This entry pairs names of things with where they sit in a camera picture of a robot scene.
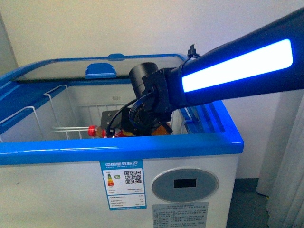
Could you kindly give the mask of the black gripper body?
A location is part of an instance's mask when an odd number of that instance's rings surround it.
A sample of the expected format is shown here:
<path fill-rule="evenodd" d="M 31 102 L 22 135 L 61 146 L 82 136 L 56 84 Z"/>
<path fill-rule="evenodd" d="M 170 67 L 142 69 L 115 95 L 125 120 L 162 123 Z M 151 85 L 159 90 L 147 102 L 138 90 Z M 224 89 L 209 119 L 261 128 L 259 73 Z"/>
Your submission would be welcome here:
<path fill-rule="evenodd" d="M 157 127 L 171 121 L 171 114 L 161 116 L 145 110 L 149 101 L 154 100 L 153 94 L 147 94 L 125 104 L 119 110 L 103 111 L 101 126 L 106 127 L 106 133 L 110 135 L 110 128 L 115 124 L 132 124 L 139 131 L 147 131 L 148 128 Z"/>

